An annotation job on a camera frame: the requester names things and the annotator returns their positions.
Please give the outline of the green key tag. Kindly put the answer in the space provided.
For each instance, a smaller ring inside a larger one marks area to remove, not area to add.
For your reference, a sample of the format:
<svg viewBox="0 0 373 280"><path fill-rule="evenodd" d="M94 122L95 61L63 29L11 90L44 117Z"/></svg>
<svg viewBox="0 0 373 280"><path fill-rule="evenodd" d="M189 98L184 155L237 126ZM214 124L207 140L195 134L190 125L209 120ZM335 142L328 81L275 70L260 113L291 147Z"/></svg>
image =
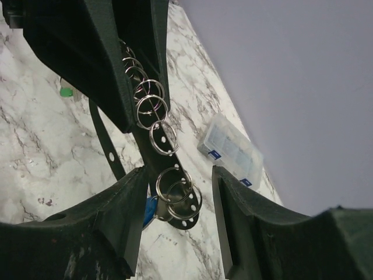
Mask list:
<svg viewBox="0 0 373 280"><path fill-rule="evenodd" d="M59 94L61 97L72 97L73 96L73 90L69 87L61 87Z"/></svg>

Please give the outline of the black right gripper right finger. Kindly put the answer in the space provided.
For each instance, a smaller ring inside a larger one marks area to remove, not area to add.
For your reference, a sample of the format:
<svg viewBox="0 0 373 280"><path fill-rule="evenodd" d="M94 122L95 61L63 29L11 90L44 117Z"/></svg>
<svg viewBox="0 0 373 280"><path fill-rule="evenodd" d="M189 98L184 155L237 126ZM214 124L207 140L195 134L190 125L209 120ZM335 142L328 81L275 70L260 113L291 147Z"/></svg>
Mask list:
<svg viewBox="0 0 373 280"><path fill-rule="evenodd" d="M226 279L371 279L372 210L291 211L212 168Z"/></svg>

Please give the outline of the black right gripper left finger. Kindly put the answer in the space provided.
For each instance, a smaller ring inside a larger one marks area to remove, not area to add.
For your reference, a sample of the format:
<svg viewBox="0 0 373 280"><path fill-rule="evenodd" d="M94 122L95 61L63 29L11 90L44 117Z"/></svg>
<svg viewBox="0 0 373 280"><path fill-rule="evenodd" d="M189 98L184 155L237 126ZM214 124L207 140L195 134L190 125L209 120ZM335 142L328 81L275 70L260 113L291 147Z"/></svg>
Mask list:
<svg viewBox="0 0 373 280"><path fill-rule="evenodd" d="M135 275L148 175L138 167L43 221L1 224L2 279L129 279Z"/></svg>

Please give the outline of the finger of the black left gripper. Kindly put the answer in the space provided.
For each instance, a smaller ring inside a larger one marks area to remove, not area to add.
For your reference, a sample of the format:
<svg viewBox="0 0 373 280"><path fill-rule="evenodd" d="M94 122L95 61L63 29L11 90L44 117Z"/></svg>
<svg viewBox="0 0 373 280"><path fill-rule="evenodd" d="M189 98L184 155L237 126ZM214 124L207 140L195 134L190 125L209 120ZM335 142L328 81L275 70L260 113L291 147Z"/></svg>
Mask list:
<svg viewBox="0 0 373 280"><path fill-rule="evenodd" d="M37 58L127 133L135 124L111 1L23 1L23 34Z"/></svg>
<svg viewBox="0 0 373 280"><path fill-rule="evenodd" d="M168 114L168 1L114 1L113 11L126 109L132 116Z"/></svg>

